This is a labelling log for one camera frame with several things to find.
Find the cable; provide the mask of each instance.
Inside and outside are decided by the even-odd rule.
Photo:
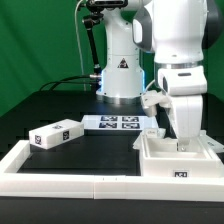
[[[152,80],[152,81],[146,86],[144,93],[146,93],[147,90],[148,90],[154,83],[155,83],[155,79]]]
[[[74,79],[82,79],[82,78],[89,78],[89,75],[72,76],[72,77],[68,77],[68,78],[62,79],[62,80],[58,81],[57,83],[55,83],[55,84],[50,88],[50,90],[54,90],[58,85],[60,85],[60,82],[63,82],[63,81],[70,81],[70,80],[74,80]]]
[[[78,27],[78,22],[77,22],[77,12],[78,12],[78,8],[80,6],[80,4],[83,2],[84,0],[80,0],[75,8],[75,29],[76,29],[76,37],[77,37],[77,44],[78,44],[78,51],[79,51],[79,57],[80,57],[80,65],[81,65],[81,72],[82,75],[84,75],[84,64],[83,64],[83,55],[82,55],[82,49],[81,49],[81,42],[80,42],[80,35],[79,35],[79,27]]]
[[[94,84],[94,82],[71,82],[71,81],[55,81],[55,82],[48,82],[46,84],[44,84],[43,86],[41,86],[41,88],[39,89],[39,91],[42,91],[44,87],[51,85],[51,84],[55,84],[57,83],[58,85],[60,85],[61,83],[67,83],[67,84]]]

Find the black cable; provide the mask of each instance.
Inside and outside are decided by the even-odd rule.
[[[41,86],[41,88],[39,89],[39,91],[42,91],[44,87],[51,85],[51,84],[58,84],[60,85],[61,83],[67,83],[67,84],[94,84],[95,82],[70,82],[70,81],[56,81],[56,82],[48,82],[46,84],[44,84],[43,86]]]
[[[63,81],[70,81],[70,80],[74,80],[74,79],[86,79],[86,78],[89,78],[89,75],[81,75],[81,76],[71,76],[71,77],[68,77],[68,78],[64,78],[58,82],[55,82],[55,84],[50,88],[50,90],[54,90],[58,85],[60,85],[61,83],[60,82],[63,82]]]

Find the white block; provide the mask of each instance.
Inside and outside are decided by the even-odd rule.
[[[30,144],[50,149],[84,135],[84,125],[65,119],[29,132]]]

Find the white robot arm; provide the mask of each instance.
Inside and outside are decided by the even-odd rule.
[[[201,94],[207,91],[201,65],[206,18],[205,0],[152,0],[133,22],[135,43],[155,52],[155,83],[162,90],[143,94],[143,108],[147,112],[154,102],[166,108],[179,151],[189,151],[190,140],[200,133]]]
[[[91,19],[85,20],[87,25],[94,24],[92,18],[103,18],[107,35],[107,65],[100,71],[101,88],[96,92],[99,100],[117,104],[140,101],[145,86],[144,71],[139,66],[139,48],[133,43],[132,24],[121,16],[122,10],[137,11],[140,3],[136,0],[86,2],[91,12]]]

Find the black table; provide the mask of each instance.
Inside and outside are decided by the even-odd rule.
[[[28,131],[63,119],[81,121],[84,115],[144,115],[141,105],[98,102],[92,92],[36,92],[0,118],[0,156]],[[204,96],[202,127],[224,143],[224,104]],[[160,110],[160,127],[168,127]],[[86,131],[85,136],[47,152],[32,147],[32,158],[19,172],[140,175],[138,152],[132,144],[139,131]],[[224,203],[93,200],[57,198],[0,198],[1,223],[220,223]]]

